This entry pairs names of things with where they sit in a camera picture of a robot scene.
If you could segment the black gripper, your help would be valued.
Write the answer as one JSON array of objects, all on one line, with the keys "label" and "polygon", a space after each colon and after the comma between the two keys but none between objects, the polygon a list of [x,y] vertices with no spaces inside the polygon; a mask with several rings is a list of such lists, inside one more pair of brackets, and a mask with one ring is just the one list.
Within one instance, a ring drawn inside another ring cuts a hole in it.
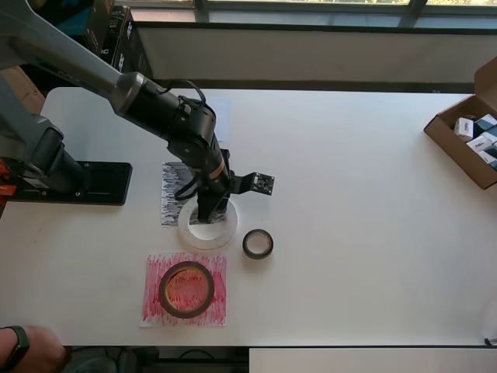
[{"label": "black gripper", "polygon": [[[234,173],[232,170],[223,170],[215,177],[209,173],[202,173],[196,170],[195,192],[198,197],[201,195],[208,197],[224,197],[231,188],[232,178]],[[209,224],[212,222],[212,217],[216,214],[217,218],[221,218],[226,214],[228,197],[224,197],[219,205],[210,200],[202,200],[197,204],[197,219],[200,223]]]}]

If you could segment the bare human hand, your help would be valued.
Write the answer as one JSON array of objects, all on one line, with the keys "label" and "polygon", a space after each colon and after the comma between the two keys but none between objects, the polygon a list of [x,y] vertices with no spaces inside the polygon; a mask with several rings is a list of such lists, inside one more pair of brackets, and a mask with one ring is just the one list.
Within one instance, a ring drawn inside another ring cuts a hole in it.
[{"label": "bare human hand", "polygon": [[59,338],[43,326],[25,328],[30,347],[13,372],[58,373],[71,359],[71,351]]}]

